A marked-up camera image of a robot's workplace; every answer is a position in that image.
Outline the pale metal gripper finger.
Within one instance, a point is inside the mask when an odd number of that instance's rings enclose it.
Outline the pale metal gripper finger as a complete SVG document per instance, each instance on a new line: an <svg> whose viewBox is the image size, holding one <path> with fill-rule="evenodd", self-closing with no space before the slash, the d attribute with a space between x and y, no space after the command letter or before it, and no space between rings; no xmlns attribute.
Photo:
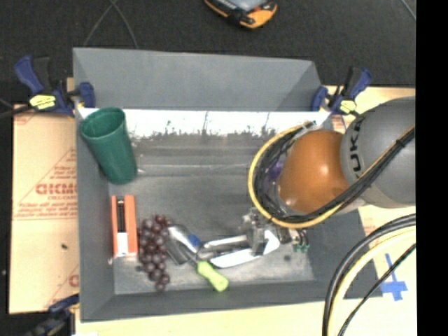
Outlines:
<svg viewBox="0 0 448 336"><path fill-rule="evenodd" d="M256 253L251 248L240 248L226 252L218 252L217 255L209 259L209 262L217 268L229 268L249 263L265 255L266 252Z"/></svg>
<svg viewBox="0 0 448 336"><path fill-rule="evenodd" d="M246 249L249 241L245 234L207 241L202 249L205 251L231 251L235 249Z"/></svg>

